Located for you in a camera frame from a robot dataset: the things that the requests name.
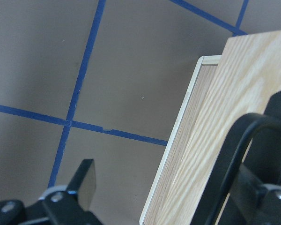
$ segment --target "light wood board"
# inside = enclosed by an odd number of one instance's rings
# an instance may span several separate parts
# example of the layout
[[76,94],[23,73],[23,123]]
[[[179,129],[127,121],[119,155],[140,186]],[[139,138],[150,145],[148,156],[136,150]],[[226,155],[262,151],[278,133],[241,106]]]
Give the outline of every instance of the light wood board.
[[166,192],[155,193],[163,202],[149,207],[144,224],[188,225],[229,128],[243,114],[263,113],[280,90],[281,31],[229,38],[199,115],[188,121],[193,127],[178,164],[172,158],[163,168],[175,168]]
[[198,60],[185,98],[178,113],[174,128],[170,135],[167,147],[163,154],[163,158],[156,173],[153,185],[148,195],[146,204],[144,206],[140,218],[140,224],[144,222],[144,218],[150,218],[150,221],[154,221],[156,218],[158,206],[162,205],[165,192],[167,191],[166,187],[170,185],[170,183],[167,183],[167,181],[170,181],[170,176],[175,175],[175,165],[178,165],[179,158],[181,157],[179,154],[180,149],[185,148],[184,140],[188,138],[186,132],[191,130],[191,124],[187,125],[187,121],[195,121],[194,117],[198,116],[202,101],[207,93],[211,78],[215,73],[215,68],[220,57],[220,55],[202,56]]

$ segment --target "blue line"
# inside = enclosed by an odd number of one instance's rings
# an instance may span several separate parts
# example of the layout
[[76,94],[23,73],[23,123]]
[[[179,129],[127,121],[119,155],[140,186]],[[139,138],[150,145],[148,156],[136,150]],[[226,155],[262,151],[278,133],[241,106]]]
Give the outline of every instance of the blue line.
[[64,149],[66,147],[67,138],[69,137],[70,129],[71,129],[71,127],[64,126],[64,128],[62,130],[62,134],[61,134],[61,138],[60,138],[59,145],[57,148],[57,153],[55,156],[53,168],[51,171],[51,176],[50,176],[49,183],[48,183],[49,188],[53,187],[55,185],[55,181],[56,181],[56,177],[57,177],[59,167],[61,164],[62,156],[64,154]]
[[189,10],[189,11],[191,11],[191,12],[193,12],[193,13],[195,13],[195,14],[197,14],[197,15],[199,15],[199,16],[201,16],[201,17],[203,17],[203,18],[205,18],[205,19],[207,19],[207,20],[209,20],[210,22],[213,22],[213,23],[215,23],[215,24],[217,24],[217,25],[219,25],[219,26],[221,26],[221,27],[223,27],[227,30],[232,31],[233,33],[235,33],[237,35],[247,34],[246,32],[240,30],[239,28],[236,28],[236,27],[224,22],[223,20],[220,20],[220,19],[216,18],[215,16],[213,16],[213,15],[193,6],[192,4],[190,4],[190,3],[188,3],[184,0],[170,0],[170,1],[179,5],[179,6],[181,6],[181,7],[183,7],[183,8],[185,8],[185,9],[187,9],[187,10]]
[[119,137],[124,137],[124,138],[129,138],[137,141],[142,141],[142,142],[148,142],[152,144],[158,144],[162,146],[167,145],[167,141],[160,140],[160,139],[155,139],[152,137],[145,137],[145,136],[140,136],[136,134],[131,134],[128,132],[120,131],[120,130],[104,130],[103,127],[88,124],[88,123],[82,123],[78,121],[72,121],[72,127],[74,128],[80,128],[80,129],[85,129],[85,130],[91,130],[103,134],[108,134],[108,135],[114,135],[114,136],[119,136]]
[[66,147],[66,142],[67,142],[67,138],[69,136],[70,133],[70,128],[71,128],[71,124],[72,124],[72,120],[74,118],[74,114],[76,111],[76,107],[77,107],[77,102],[78,102],[78,98],[79,98],[79,94],[80,94],[80,90],[82,87],[82,83],[88,68],[88,63],[89,63],[89,59],[90,59],[90,55],[93,51],[94,48],[94,44],[95,44],[95,39],[98,33],[98,29],[99,29],[99,25],[100,25],[100,21],[103,15],[103,10],[104,10],[104,6],[105,6],[105,0],[99,0],[98,5],[97,5],[97,9],[96,9],[96,13],[95,13],[95,17],[93,20],[93,24],[92,27],[90,29],[89,32],[89,38],[85,47],[85,51],[83,54],[83,58],[82,58],[82,62],[80,65],[80,69],[79,69],[79,73],[78,73],[78,77],[76,80],[76,85],[73,91],[73,95],[72,95],[72,99],[71,99],[71,103],[69,106],[69,110],[67,112],[67,126],[65,126],[63,128],[62,131],[62,135],[60,138],[60,142],[59,142],[59,146],[57,149],[57,153],[55,156],[55,160],[54,160],[54,165],[52,168],[52,172],[50,175],[50,179],[49,179],[49,184],[48,187],[52,187],[55,185],[55,181],[56,181],[56,177],[58,174],[58,170],[59,170],[59,166],[63,157],[63,153],[65,151],[65,147]]
[[16,109],[9,106],[0,105],[0,112],[1,113],[8,113],[11,115],[22,116],[34,120],[40,120],[48,123],[54,123],[58,125],[64,125],[65,121],[63,119],[47,116],[36,112],[30,112],[23,109]]
[[237,22],[236,22],[236,25],[235,25],[235,27],[238,28],[238,29],[240,28],[240,25],[243,21],[244,13],[247,9],[248,3],[249,3],[249,0],[244,0],[242,8],[240,9],[238,19],[237,19]]

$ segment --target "gray floor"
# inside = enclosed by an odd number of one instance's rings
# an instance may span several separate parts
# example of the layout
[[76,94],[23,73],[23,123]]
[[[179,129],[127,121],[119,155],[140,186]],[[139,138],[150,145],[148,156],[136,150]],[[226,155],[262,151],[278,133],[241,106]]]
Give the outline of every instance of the gray floor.
[[[242,0],[186,2],[235,26]],[[0,105],[66,119],[97,0],[0,1]],[[250,0],[240,29],[281,29],[281,0]],[[232,33],[169,0],[107,0],[74,120],[168,140],[194,65]],[[63,126],[0,112],[0,200],[46,189]],[[138,224],[165,147],[71,128],[57,176],[94,158],[91,210]]]

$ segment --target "blue tape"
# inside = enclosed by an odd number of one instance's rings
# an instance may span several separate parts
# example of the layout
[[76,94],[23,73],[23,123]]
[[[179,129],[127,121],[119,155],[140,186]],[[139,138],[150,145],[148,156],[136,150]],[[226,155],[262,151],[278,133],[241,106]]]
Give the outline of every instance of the blue tape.
[[36,113],[36,112],[26,111],[23,109],[16,109],[16,108],[4,106],[4,105],[0,105],[0,112],[8,113],[11,115],[16,115],[16,116],[22,116],[22,117],[26,117],[26,118],[30,118],[30,119],[34,119],[34,120],[40,120],[40,121],[44,121],[44,122],[48,122],[48,123],[54,123],[54,124],[58,124],[58,125],[65,124],[65,121],[63,119],[60,119],[57,117],[47,116],[47,115],[43,115],[43,114]]
[[236,22],[236,25],[235,25],[235,27],[238,28],[238,29],[240,28],[240,25],[241,25],[241,23],[243,21],[244,13],[245,13],[245,11],[247,9],[248,3],[249,3],[249,0],[244,0],[243,1],[243,5],[242,5],[242,8],[240,9],[240,12],[239,12],[239,15],[238,15],[238,19],[237,19],[237,22]]
[[75,88],[74,88],[74,91],[73,91],[73,94],[72,94],[71,103],[70,103],[70,106],[69,106],[69,110],[67,112],[66,126],[64,126],[64,128],[63,128],[62,135],[61,135],[60,142],[59,142],[59,146],[58,146],[57,153],[56,153],[56,156],[55,156],[54,165],[53,165],[52,172],[51,172],[51,175],[50,175],[48,188],[55,185],[55,181],[56,181],[56,177],[57,177],[58,170],[59,170],[59,167],[60,167],[60,163],[61,163],[63,153],[64,153],[64,150],[65,150],[65,147],[66,147],[67,138],[68,138],[69,133],[70,133],[72,120],[74,118],[74,114],[75,114],[75,111],[76,111],[80,90],[82,88],[83,80],[84,80],[84,77],[86,75],[90,55],[91,55],[91,53],[93,51],[93,48],[94,48],[95,39],[96,39],[98,29],[99,29],[99,25],[100,25],[100,21],[101,21],[102,15],[103,15],[105,1],[106,0],[99,0],[98,5],[97,5],[95,17],[94,17],[92,27],[91,27],[90,32],[89,32],[89,38],[88,38],[88,41],[87,41],[87,44],[86,44],[86,47],[85,47],[85,51],[84,51],[84,54],[83,54],[81,65],[80,65],[80,69],[79,69],[78,77],[77,77],[77,80],[76,80]]
[[239,28],[236,28],[226,22],[224,22],[223,20],[220,20],[219,18],[216,18],[215,16],[203,11],[202,9],[199,9],[197,7],[195,7],[194,5],[184,1],[184,0],[170,0],[171,2],[209,20],[210,22],[213,22],[227,30],[232,31],[233,33],[237,34],[237,35],[245,35],[247,34],[246,32],[240,30]]
[[158,144],[158,145],[162,145],[162,146],[166,146],[168,143],[167,141],[164,141],[164,140],[155,139],[152,137],[135,135],[135,134],[131,134],[131,133],[120,131],[120,130],[114,130],[114,129],[113,130],[104,130],[103,127],[88,124],[88,123],[82,123],[82,122],[78,122],[78,121],[74,121],[74,120],[72,121],[72,127],[85,129],[85,130],[91,130],[91,131],[108,134],[108,135],[114,135],[114,136],[118,136],[118,137],[129,138],[129,139],[152,143],[152,144]]

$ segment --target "wooden panel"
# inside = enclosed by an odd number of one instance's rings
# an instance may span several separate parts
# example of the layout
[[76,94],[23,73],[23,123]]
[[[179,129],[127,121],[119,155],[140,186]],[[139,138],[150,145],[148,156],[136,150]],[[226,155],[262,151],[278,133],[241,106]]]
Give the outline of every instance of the wooden panel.
[[190,131],[199,114],[202,102],[209,88],[216,66],[207,66],[208,63],[216,64],[220,56],[201,57],[195,68],[190,87],[185,95],[175,126],[173,128],[167,149],[157,171],[140,224],[154,224],[159,213],[159,206],[163,204],[171,180],[182,157],[180,149],[186,147]]
[[229,38],[163,203],[145,225],[188,225],[229,128],[243,114],[263,113],[280,90],[281,31]]

